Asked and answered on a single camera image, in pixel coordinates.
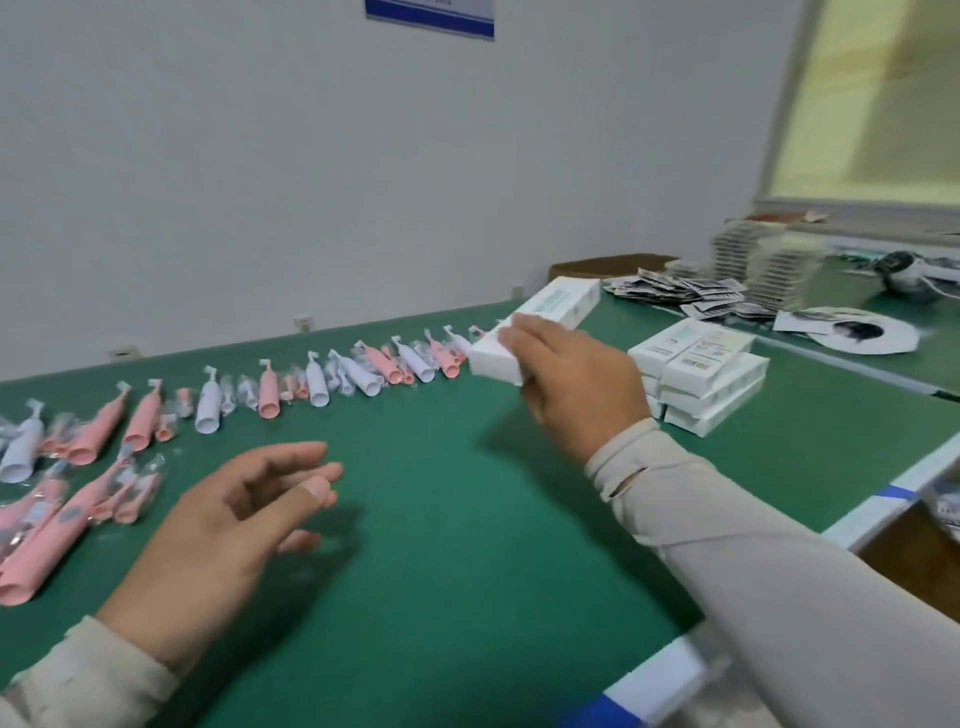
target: forearm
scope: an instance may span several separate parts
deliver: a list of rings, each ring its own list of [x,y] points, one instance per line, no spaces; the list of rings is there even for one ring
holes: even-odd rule
[[[177,684],[166,667],[85,618],[13,678],[0,701],[0,726],[142,726]]]
[[[652,420],[598,452],[588,474],[726,635],[785,725],[955,724],[960,626],[736,486]]]

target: wall outlet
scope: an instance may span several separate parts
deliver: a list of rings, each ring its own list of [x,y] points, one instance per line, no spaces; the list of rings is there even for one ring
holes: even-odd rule
[[[309,313],[301,313],[299,316],[294,316],[294,327],[300,333],[310,333],[313,330],[313,316]]]
[[[114,349],[112,352],[107,352],[107,359],[109,361],[131,361],[142,358],[143,354],[140,353],[140,349],[137,347],[124,347],[123,349]]]

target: window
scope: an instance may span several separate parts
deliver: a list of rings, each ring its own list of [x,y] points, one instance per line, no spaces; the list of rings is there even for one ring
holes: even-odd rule
[[[960,0],[811,3],[759,202],[960,211]]]

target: poster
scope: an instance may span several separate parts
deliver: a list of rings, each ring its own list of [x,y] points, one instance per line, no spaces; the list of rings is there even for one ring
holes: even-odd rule
[[[364,0],[367,17],[493,40],[493,0]]]

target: white product box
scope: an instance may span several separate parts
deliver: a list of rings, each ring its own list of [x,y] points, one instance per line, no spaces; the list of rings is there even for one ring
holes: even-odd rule
[[[708,410],[703,417],[693,417],[676,407],[667,407],[666,416],[663,421],[670,425],[676,425],[692,432],[697,437],[707,437],[715,427],[726,420],[733,412],[743,405],[750,397],[760,391],[763,386],[763,379],[758,379],[745,390],[740,392],[725,402]]]
[[[643,376],[643,391],[650,397],[660,396],[660,380],[653,376]]]
[[[647,395],[647,406],[650,407],[650,416],[654,420],[659,420],[663,417],[663,404],[656,397],[651,397]]]
[[[739,353],[713,382],[713,386],[702,397],[694,397],[673,387],[660,388],[660,401],[670,407],[683,410],[692,417],[704,414],[721,402],[735,397],[758,379],[767,374],[770,359],[752,353]]]
[[[718,328],[687,349],[683,356],[669,361],[663,368],[660,386],[702,397],[713,388],[713,382],[733,358],[753,343],[752,334]]]
[[[716,324],[683,319],[646,341],[641,341],[627,353],[634,358],[644,374],[658,378],[663,374],[667,362],[717,330],[720,330],[720,327]]]
[[[556,321],[564,328],[576,328],[600,303],[599,279],[555,278],[514,313],[529,313]],[[470,371],[476,375],[508,381],[520,386],[527,375],[520,370],[520,363],[497,340],[498,332],[510,325],[514,315],[488,331],[473,345],[469,354]]]

